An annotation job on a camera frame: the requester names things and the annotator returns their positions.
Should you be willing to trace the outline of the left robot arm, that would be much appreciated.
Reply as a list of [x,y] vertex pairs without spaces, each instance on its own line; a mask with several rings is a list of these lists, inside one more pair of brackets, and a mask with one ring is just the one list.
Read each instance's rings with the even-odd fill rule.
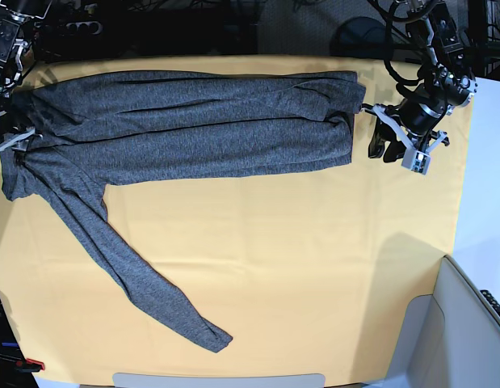
[[[377,1],[370,4],[385,21],[384,67],[395,80],[402,101],[398,105],[362,106],[376,118],[368,157],[385,163],[400,161],[404,168],[426,174],[431,152],[450,144],[448,134],[438,125],[456,108],[471,102],[477,81],[445,2],[409,1],[404,17],[396,14],[399,1],[388,9]],[[424,55],[414,79],[404,78],[392,65],[393,27],[399,23],[405,25],[409,41]]]

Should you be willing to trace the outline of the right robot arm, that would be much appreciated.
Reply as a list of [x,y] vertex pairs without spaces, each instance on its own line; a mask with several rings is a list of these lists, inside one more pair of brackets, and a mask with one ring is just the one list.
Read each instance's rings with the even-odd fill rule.
[[35,132],[13,113],[11,94],[23,82],[22,57],[33,41],[33,34],[23,27],[44,19],[51,5],[50,1],[0,1],[0,152]]

